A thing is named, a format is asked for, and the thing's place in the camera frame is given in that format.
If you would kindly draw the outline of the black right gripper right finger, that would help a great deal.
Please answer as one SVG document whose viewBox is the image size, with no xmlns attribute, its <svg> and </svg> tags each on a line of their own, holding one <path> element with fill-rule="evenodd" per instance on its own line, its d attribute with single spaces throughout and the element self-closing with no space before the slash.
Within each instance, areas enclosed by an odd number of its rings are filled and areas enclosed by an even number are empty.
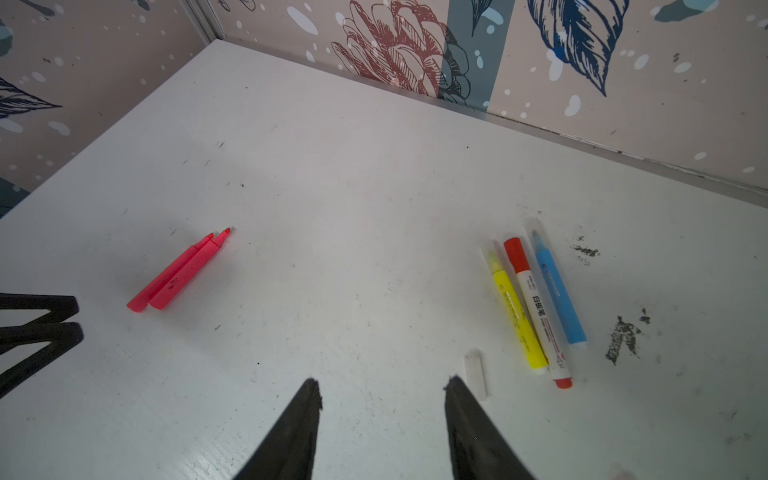
<svg viewBox="0 0 768 480">
<path fill-rule="evenodd" d="M 454 479 L 534 480 L 459 376 L 445 387 L 444 407 Z"/>
</svg>

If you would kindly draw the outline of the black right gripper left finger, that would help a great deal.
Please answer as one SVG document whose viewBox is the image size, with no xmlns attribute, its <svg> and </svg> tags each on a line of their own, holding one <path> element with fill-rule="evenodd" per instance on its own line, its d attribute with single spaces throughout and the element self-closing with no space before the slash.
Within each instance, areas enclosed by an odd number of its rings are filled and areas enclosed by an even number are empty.
<svg viewBox="0 0 768 480">
<path fill-rule="evenodd" d="M 235 479 L 311 479 L 321 410 L 319 382 L 308 378 Z"/>
</svg>

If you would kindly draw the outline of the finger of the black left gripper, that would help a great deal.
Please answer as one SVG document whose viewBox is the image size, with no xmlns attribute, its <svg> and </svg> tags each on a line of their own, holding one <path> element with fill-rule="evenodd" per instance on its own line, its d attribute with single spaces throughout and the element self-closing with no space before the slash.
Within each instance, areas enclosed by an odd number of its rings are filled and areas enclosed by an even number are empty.
<svg viewBox="0 0 768 480">
<path fill-rule="evenodd" d="M 79 312 L 74 296 L 1 293 L 2 310 L 47 310 L 31 324 L 62 323 Z"/>
<path fill-rule="evenodd" d="M 46 343 L 46 346 L 1 374 L 1 397 L 77 346 L 83 339 L 83 330 L 78 323 L 2 327 L 2 348 L 13 349 L 38 343 Z"/>
</svg>

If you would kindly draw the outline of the yellow highlighter pen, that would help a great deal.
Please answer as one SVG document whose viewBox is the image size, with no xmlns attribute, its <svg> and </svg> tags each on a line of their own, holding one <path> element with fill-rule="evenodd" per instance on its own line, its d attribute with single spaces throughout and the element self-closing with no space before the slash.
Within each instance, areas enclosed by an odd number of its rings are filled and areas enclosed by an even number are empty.
<svg viewBox="0 0 768 480">
<path fill-rule="evenodd" d="M 515 329 L 526 360 L 534 372 L 545 371 L 548 361 L 539 345 L 525 310 L 517 296 L 508 274 L 498 272 L 492 275 L 504 309 Z"/>
</svg>

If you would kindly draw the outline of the white whiteboard marker pen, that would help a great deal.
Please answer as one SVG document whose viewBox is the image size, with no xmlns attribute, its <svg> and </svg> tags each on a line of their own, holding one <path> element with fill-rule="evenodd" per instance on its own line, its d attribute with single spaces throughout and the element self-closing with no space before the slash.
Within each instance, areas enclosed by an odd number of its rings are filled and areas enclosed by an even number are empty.
<svg viewBox="0 0 768 480">
<path fill-rule="evenodd" d="M 516 273 L 525 303 L 534 324 L 540 346 L 548 361 L 548 369 L 555 385 L 561 390 L 573 387 L 572 374 L 564 350 L 555 334 L 544 300 L 530 270 Z"/>
</svg>

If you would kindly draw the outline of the blue marker pen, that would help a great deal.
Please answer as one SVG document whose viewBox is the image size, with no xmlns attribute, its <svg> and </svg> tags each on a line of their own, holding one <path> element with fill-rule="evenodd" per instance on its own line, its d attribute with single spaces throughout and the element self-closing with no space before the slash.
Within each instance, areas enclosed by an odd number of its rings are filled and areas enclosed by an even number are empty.
<svg viewBox="0 0 768 480">
<path fill-rule="evenodd" d="M 585 345 L 587 343 L 586 333 L 568 294 L 555 259 L 553 262 L 538 257 L 536 259 L 568 343 L 570 345 Z"/>
</svg>

